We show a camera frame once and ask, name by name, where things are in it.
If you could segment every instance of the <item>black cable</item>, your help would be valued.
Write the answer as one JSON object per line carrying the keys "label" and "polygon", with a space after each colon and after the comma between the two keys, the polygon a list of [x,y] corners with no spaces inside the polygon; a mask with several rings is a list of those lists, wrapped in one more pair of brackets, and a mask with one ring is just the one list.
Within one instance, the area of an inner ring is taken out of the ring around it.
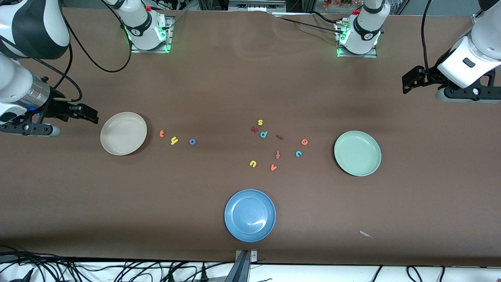
{"label": "black cable", "polygon": [[145,267],[143,270],[141,270],[138,274],[136,274],[135,276],[133,276],[129,282],[133,282],[134,280],[136,280],[136,278],[142,276],[144,274],[145,271],[147,271],[150,267],[153,267],[154,265],[156,264],[160,264],[159,262],[155,262],[155,263],[152,263],[149,267]]}
{"label": "black cable", "polygon": [[380,265],[379,268],[377,269],[376,273],[374,274],[374,277],[372,278],[371,282],[376,281],[377,275],[379,274],[379,272],[381,271],[382,268],[383,268],[383,265]]}
{"label": "black cable", "polygon": [[336,23],[336,21],[339,21],[339,20],[342,20],[342,19],[343,19],[343,18],[340,18],[339,20],[335,20],[335,21],[333,21],[333,20],[330,20],[330,19],[328,19],[328,18],[324,17],[324,15],[323,15],[323,14],[321,14],[321,13],[319,13],[319,12],[317,12],[317,11],[311,11],[311,12],[309,12],[309,13],[310,13],[310,14],[316,14],[317,16],[321,17],[324,21],[326,21],[326,22],[328,22],[328,23],[331,23],[331,24],[335,24],[335,23]]}
{"label": "black cable", "polygon": [[[227,263],[235,263],[235,262],[234,262],[234,261],[226,261],[226,262],[216,263],[216,264],[213,264],[213,265],[211,265],[211,266],[207,266],[207,267],[205,267],[205,270],[207,270],[207,269],[209,269],[209,268],[212,268],[212,267],[220,266],[220,265],[222,265],[222,264],[227,264]],[[201,271],[201,270],[199,270],[199,271],[195,272],[195,274],[193,274],[192,276],[190,276],[190,277],[186,278],[183,282],[188,282],[188,280],[190,280],[190,278],[192,278],[192,277],[196,277],[196,276],[197,276],[197,274],[199,274],[200,272],[202,272],[202,271]]]}
{"label": "black cable", "polygon": [[412,276],[411,276],[411,275],[410,275],[410,273],[409,273],[409,269],[411,269],[411,268],[412,268],[412,269],[416,272],[417,277],[419,278],[419,282],[423,282],[423,279],[421,279],[421,275],[419,275],[419,272],[417,272],[417,269],[416,269],[415,267],[413,267],[413,266],[408,266],[408,267],[405,269],[405,271],[407,272],[407,276],[409,276],[409,278],[410,278],[413,282],[417,282],[416,280],[414,280],[414,278],[412,278]]}
{"label": "black cable", "polygon": [[15,261],[15,262],[13,262],[13,263],[11,263],[11,264],[7,265],[5,268],[3,268],[2,270],[0,270],[0,273],[4,272],[7,268],[9,268],[9,267],[13,266],[13,265],[14,265],[14,264],[16,264],[16,263],[18,263],[18,262],[17,262],[17,261]]}
{"label": "black cable", "polygon": [[[40,261],[45,261],[45,262],[48,262],[47,258],[48,257],[52,257],[52,258],[56,258],[58,260],[60,260],[61,262],[59,263],[58,261],[55,262],[55,264],[58,266],[58,270],[59,272],[61,273],[61,276],[64,274],[64,272],[66,272],[67,270],[70,271],[70,275],[73,277],[73,279],[75,281],[77,281],[77,277],[75,276],[74,274],[74,270],[72,268],[72,265],[73,266],[76,266],[74,264],[74,262],[66,259],[66,258],[63,258],[63,257],[60,257],[58,255],[55,255],[55,254],[51,254],[51,253],[34,253],[34,252],[24,252],[24,253],[29,253],[30,255],[36,255],[36,256],[42,256],[40,257]],[[62,264],[63,266],[66,267],[66,269],[64,271],[61,271],[61,269],[59,268],[59,264]]]}
{"label": "black cable", "polygon": [[171,262],[171,263],[170,263],[170,267],[169,267],[169,271],[167,272],[167,274],[166,274],[166,275],[165,275],[162,279],[160,279],[160,282],[165,282],[165,281],[167,281],[167,279],[169,279],[169,278],[170,278],[170,277],[169,277],[169,276],[171,275],[170,271],[172,270],[172,267],[173,267],[173,266],[174,266],[174,262]]}
{"label": "black cable", "polygon": [[205,262],[202,262],[202,275],[200,276],[200,282],[208,282],[209,281],[209,277],[207,277],[207,272],[205,271]]}
{"label": "black cable", "polygon": [[440,274],[440,278],[438,279],[438,282],[442,282],[444,274],[445,274],[445,266],[442,266],[442,273]]}
{"label": "black cable", "polygon": [[[133,264],[135,264],[135,263],[137,263],[137,264],[136,264],[134,267],[136,267],[136,266],[140,266],[140,265],[142,265],[144,262],[133,262],[133,263],[131,263],[129,266],[131,266],[131,265],[133,265]],[[132,270],[134,269],[133,267],[130,267],[127,271],[125,271],[125,269],[126,269],[126,268],[125,268],[126,264],[127,264],[127,263],[125,263],[125,264],[124,264],[124,269],[123,269],[123,270],[122,270],[122,271],[121,271],[121,272],[117,275],[117,277],[115,278],[115,280],[114,280],[113,282],[122,282],[123,277],[124,277],[127,273],[129,273],[130,271],[132,271]]]}
{"label": "black cable", "polygon": [[169,269],[169,272],[167,273],[167,275],[164,278],[162,278],[160,280],[160,282],[166,282],[166,281],[169,281],[170,279],[174,280],[174,272],[176,270],[178,270],[181,266],[183,266],[183,265],[185,265],[187,263],[188,263],[187,261],[180,262],[176,266],[174,266],[174,268],[172,268],[172,266],[173,266],[174,263],[171,263],[171,265],[170,265],[171,269]]}
{"label": "black cable", "polygon": [[293,22],[293,23],[296,23],[296,24],[304,25],[304,26],[309,26],[309,27],[312,27],[312,28],[317,28],[317,29],[326,30],[326,31],[332,31],[334,33],[343,33],[342,31],[328,29],[328,28],[323,28],[323,27],[319,27],[319,26],[315,26],[315,25],[310,25],[310,24],[307,24],[307,23],[302,23],[302,22],[298,22],[298,21],[294,21],[294,20],[290,20],[290,19],[286,19],[286,18],[282,18],[282,17],[280,17],[280,19],[282,19],[284,21],[288,21],[288,22]]}
{"label": "black cable", "polygon": [[32,257],[30,257],[28,255],[25,255],[23,252],[15,249],[15,248],[12,248],[10,246],[0,245],[0,247],[11,249],[11,250],[13,250],[16,253],[16,256],[18,256],[18,257],[24,257],[25,259],[29,260],[32,264],[34,264],[38,268],[38,270],[40,271],[40,275],[42,276],[42,280],[44,282],[46,282],[44,272],[42,271],[42,268],[40,267],[42,265],[42,263],[40,261],[38,261],[37,259],[32,258]]}
{"label": "black cable", "polygon": [[428,0],[426,3],[426,8],[424,8],[423,20],[421,22],[421,43],[423,44],[423,57],[424,57],[424,68],[426,70],[426,74],[428,75],[428,80],[436,83],[435,78],[431,75],[429,67],[428,67],[428,53],[426,51],[426,42],[424,40],[424,21],[426,20],[426,14],[428,13],[428,8],[430,8],[432,0]]}
{"label": "black cable", "polygon": [[83,282],[82,278],[87,280],[88,282],[92,282],[90,279],[87,278],[87,276],[83,275],[78,269],[75,268],[75,276],[78,278],[77,281]]}
{"label": "black cable", "polygon": [[[73,63],[73,48],[71,48],[71,43],[70,43],[68,48],[70,49],[70,58],[68,60],[68,66],[66,67],[64,74],[68,74],[68,72],[70,71],[70,68],[71,68],[71,64]],[[58,88],[59,84],[61,84],[61,82],[63,82],[63,80],[64,80],[64,76],[61,76],[59,81],[54,85],[54,89]]]}
{"label": "black cable", "polygon": [[134,280],[140,276],[143,276],[143,275],[149,275],[151,277],[151,282],[153,282],[153,275],[151,275],[151,273],[143,273],[141,275],[137,275],[135,276],[134,278],[132,278],[131,280],[129,280],[129,282],[134,282]]}
{"label": "black cable", "polygon": [[[85,269],[86,271],[89,271],[89,272],[98,272],[98,271],[102,271],[102,270],[105,270],[105,269],[108,269],[108,268],[119,268],[119,267],[124,267],[123,265],[109,265],[109,266],[105,266],[105,267],[102,267],[102,268],[98,268],[98,269],[89,269],[83,265],[77,265],[76,267],[80,267],[80,268],[83,268]],[[169,268],[168,266],[158,266],[158,267],[151,267],[151,266],[147,266],[147,267],[134,267],[134,269],[160,269],[160,268]]]}
{"label": "black cable", "polygon": [[113,11],[113,9],[106,2],[104,2],[104,0],[101,0],[101,2],[104,3],[106,5],[106,7],[118,19],[118,21],[120,22],[120,28],[123,28],[123,30],[125,32],[125,38],[127,39],[127,42],[129,43],[129,57],[127,58],[127,61],[125,62],[125,64],[121,68],[119,68],[117,70],[108,70],[108,69],[105,69],[105,68],[101,67],[96,61],[94,61],[94,59],[91,57],[91,55],[89,54],[89,52],[87,52],[87,50],[84,48],[84,46],[82,45],[82,43],[80,42],[80,40],[78,39],[77,35],[75,34],[75,32],[73,31],[73,29],[71,28],[70,24],[68,23],[68,21],[66,20],[66,18],[64,16],[63,16],[63,19],[64,19],[64,21],[66,23],[66,26],[68,27],[68,30],[71,32],[71,34],[75,38],[75,40],[77,41],[78,45],[80,45],[80,48],[82,48],[82,51],[84,51],[85,55],[87,55],[87,58],[89,58],[89,60],[91,60],[91,62],[96,67],[98,67],[99,69],[101,69],[102,71],[109,72],[109,73],[115,73],[115,72],[119,72],[119,71],[125,69],[125,67],[127,67],[127,65],[129,64],[130,58],[132,56],[132,42],[129,40],[129,35],[127,33],[127,29],[125,28],[125,24],[120,19],[120,17],[115,13],[115,11]]}
{"label": "black cable", "polygon": [[194,265],[188,265],[188,266],[180,266],[178,268],[175,268],[175,269],[172,269],[172,267],[169,267],[170,270],[170,274],[167,275],[167,279],[171,278],[172,280],[174,280],[174,273],[178,270],[178,269],[181,269],[181,268],[194,268],[195,269],[195,273],[197,272],[198,268]]}
{"label": "black cable", "polygon": [[195,278],[196,278],[196,275],[192,275],[193,276],[193,279],[191,280],[191,282],[195,282]]}
{"label": "black cable", "polygon": [[[64,273],[67,270],[70,270],[70,274],[74,278],[74,281],[76,281],[76,282],[78,282],[78,281],[82,282],[81,278],[80,279],[76,278],[74,276],[74,274],[72,273],[71,264],[70,263],[64,263],[65,261],[68,262],[68,260],[65,259],[65,258],[62,258],[60,256],[56,256],[56,255],[52,255],[52,254],[38,254],[38,253],[32,253],[32,252],[26,252],[26,251],[18,251],[18,250],[15,251],[15,252],[1,252],[0,255],[14,255],[14,256],[18,256],[18,257],[23,257],[24,258],[24,259],[17,259],[17,260],[14,260],[14,261],[11,260],[11,261],[5,262],[5,263],[10,262],[11,264],[8,265],[7,267],[5,267],[3,270],[7,269],[8,267],[12,266],[15,263],[19,263],[20,265],[22,265],[23,262],[28,262],[28,263],[35,264],[37,266],[37,268],[39,268],[39,270],[41,270],[39,266],[45,268],[46,271],[51,274],[51,276],[54,278],[55,281],[61,281],[62,279],[64,280]],[[57,258],[60,261],[48,262],[47,255],[51,256],[50,257],[51,259]],[[60,264],[62,264],[63,266],[66,267],[66,269],[64,271],[61,270]]]}
{"label": "black cable", "polygon": [[8,43],[9,45],[11,45],[12,47],[16,48],[19,52],[23,53],[24,55],[28,56],[29,58],[41,63],[42,65],[48,67],[49,69],[55,71],[56,73],[58,73],[59,75],[63,76],[64,78],[66,78],[69,82],[71,82],[71,84],[73,84],[73,86],[77,89],[78,91],[78,98],[77,99],[71,99],[72,102],[78,102],[80,100],[82,100],[82,90],[80,89],[80,87],[78,86],[78,84],[73,80],[71,79],[71,77],[69,77],[68,75],[64,74],[63,72],[61,72],[60,70],[56,69],[55,67],[49,65],[48,63],[30,55],[28,52],[24,51],[23,49],[19,48],[18,46],[16,46],[14,43],[10,42],[8,39],[6,39],[5,37],[1,36],[0,35],[0,39],[6,43]]}

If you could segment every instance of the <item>white plate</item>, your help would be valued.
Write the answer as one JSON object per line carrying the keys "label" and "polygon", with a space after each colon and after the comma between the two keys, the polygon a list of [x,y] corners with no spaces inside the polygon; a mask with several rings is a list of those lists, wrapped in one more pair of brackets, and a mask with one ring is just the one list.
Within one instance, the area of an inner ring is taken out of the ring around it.
{"label": "white plate", "polygon": [[356,130],[348,131],[336,140],[334,157],[347,173],[367,176],[378,169],[381,163],[381,149],[369,134]]}
{"label": "white plate", "polygon": [[104,124],[101,130],[101,144],[110,154],[127,155],[143,145],[146,132],[146,122],[140,115],[121,112]]}

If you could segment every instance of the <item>white paper scrap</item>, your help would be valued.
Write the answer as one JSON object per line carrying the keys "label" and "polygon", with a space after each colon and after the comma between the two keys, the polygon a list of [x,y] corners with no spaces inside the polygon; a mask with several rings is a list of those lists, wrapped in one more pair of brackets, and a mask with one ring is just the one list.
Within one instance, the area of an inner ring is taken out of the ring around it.
{"label": "white paper scrap", "polygon": [[374,238],[372,237],[371,235],[365,233],[364,231],[360,230],[360,234],[364,235],[365,237],[371,237],[371,238]]}

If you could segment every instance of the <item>metal mounting plate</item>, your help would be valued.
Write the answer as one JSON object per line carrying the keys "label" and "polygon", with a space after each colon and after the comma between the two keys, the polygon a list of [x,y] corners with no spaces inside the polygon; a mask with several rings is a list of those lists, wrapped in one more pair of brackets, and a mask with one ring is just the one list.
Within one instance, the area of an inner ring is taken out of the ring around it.
{"label": "metal mounting plate", "polygon": [[[338,21],[334,24],[334,30],[345,32],[348,27],[348,18],[343,18],[341,21]],[[336,48],[338,57],[353,57],[353,58],[377,58],[376,46],[372,47],[371,51],[366,54],[355,54],[348,49],[344,45],[342,45],[339,41],[343,34],[336,33]]]}
{"label": "metal mounting plate", "polygon": [[[238,258],[241,252],[245,250],[236,250],[235,253],[235,260]],[[250,250],[250,261],[251,262],[256,262],[258,260],[258,250]]]}
{"label": "metal mounting plate", "polygon": [[174,35],[174,23],[176,22],[176,17],[165,16],[165,26],[169,29],[163,31],[165,33],[165,41],[161,42],[156,48],[151,50],[141,50],[138,49],[134,44],[132,44],[132,53],[170,53],[170,48],[172,45],[172,36]]}

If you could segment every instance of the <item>blue plate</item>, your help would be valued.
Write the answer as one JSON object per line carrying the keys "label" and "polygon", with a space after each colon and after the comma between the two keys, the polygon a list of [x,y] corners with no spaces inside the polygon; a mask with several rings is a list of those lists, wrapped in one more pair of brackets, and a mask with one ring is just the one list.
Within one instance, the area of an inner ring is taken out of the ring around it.
{"label": "blue plate", "polygon": [[238,240],[252,243],[263,240],[275,225],[275,206],[263,192],[247,189],[233,195],[224,210],[228,231]]}

